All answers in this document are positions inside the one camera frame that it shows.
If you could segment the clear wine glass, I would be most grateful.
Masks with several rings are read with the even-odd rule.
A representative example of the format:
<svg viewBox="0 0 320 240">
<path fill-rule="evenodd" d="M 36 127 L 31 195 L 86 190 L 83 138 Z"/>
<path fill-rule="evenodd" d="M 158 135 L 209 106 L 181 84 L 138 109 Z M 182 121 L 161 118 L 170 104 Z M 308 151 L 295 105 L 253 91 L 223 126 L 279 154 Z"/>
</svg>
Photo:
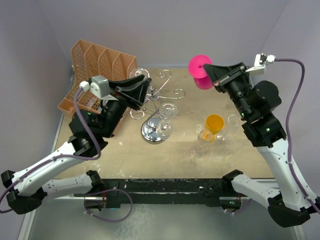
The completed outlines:
<svg viewBox="0 0 320 240">
<path fill-rule="evenodd" d="M 144 68 L 135 68 L 129 73 L 130 78 L 135 78 L 140 75 L 143 75 L 144 79 L 150 78 L 150 73 Z"/>
<path fill-rule="evenodd" d="M 173 132 L 172 119 L 178 115 L 178 107 L 170 102 L 159 107 L 160 121 L 156 127 L 156 134 L 161 140 L 166 140 Z"/>
</svg>

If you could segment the pink plastic goblet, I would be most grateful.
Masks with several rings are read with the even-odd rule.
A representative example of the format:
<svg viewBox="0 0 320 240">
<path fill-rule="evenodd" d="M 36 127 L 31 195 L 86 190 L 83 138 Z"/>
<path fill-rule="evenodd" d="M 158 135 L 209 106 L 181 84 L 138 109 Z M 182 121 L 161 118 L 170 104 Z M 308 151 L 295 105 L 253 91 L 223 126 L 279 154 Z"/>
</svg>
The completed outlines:
<svg viewBox="0 0 320 240">
<path fill-rule="evenodd" d="M 188 71 L 193 77 L 197 88 L 201 90 L 208 90 L 213 87 L 213 84 L 203 67 L 204 64 L 211 65 L 211 59 L 204 54 L 196 55 L 189 61 Z"/>
</svg>

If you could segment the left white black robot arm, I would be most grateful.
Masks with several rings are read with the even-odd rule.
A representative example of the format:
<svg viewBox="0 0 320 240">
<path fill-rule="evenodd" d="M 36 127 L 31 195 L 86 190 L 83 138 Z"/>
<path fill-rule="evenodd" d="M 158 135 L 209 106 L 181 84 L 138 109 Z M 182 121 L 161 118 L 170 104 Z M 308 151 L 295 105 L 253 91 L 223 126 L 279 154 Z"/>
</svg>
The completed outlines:
<svg viewBox="0 0 320 240">
<path fill-rule="evenodd" d="M 0 198 L 11 211 L 23 215 L 37 209 L 44 201 L 70 194 L 98 196 L 104 183 L 97 171 L 65 179 L 56 176 L 83 162 L 96 161 L 130 108 L 140 110 L 151 78 L 143 74 L 121 81 L 109 81 L 102 75 L 82 81 L 74 95 L 75 114 L 69 124 L 71 137 L 37 163 L 20 171 L 4 171 L 5 187 Z"/>
</svg>

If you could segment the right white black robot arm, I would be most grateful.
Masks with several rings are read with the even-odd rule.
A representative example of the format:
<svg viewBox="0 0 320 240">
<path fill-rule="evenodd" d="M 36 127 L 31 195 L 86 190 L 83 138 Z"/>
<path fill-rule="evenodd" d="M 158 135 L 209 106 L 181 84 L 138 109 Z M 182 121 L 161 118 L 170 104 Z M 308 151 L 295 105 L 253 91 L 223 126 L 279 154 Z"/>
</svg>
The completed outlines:
<svg viewBox="0 0 320 240">
<path fill-rule="evenodd" d="M 302 225 L 316 213 L 320 198 L 303 178 L 289 152 L 289 134 L 272 113 L 282 102 L 277 86 L 266 80 L 252 86 L 242 62 L 231 66 L 205 63 L 203 69 L 215 89 L 229 95 L 244 121 L 244 134 L 262 155 L 278 185 L 278 189 L 267 187 L 234 170 L 222 178 L 223 192 L 228 196 L 243 194 L 258 202 L 283 228 Z"/>
</svg>

